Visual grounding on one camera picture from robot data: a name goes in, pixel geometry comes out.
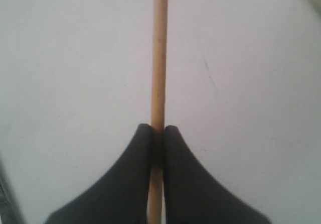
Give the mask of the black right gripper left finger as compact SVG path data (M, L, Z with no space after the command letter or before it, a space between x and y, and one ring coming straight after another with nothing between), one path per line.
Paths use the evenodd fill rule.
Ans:
M46 223L147 223L152 139L151 126L138 125L114 165Z

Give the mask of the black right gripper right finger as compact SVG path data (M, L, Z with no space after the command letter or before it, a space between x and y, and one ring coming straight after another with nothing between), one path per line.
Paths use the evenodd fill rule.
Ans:
M164 192L167 223L270 223L203 167L176 126L164 132Z

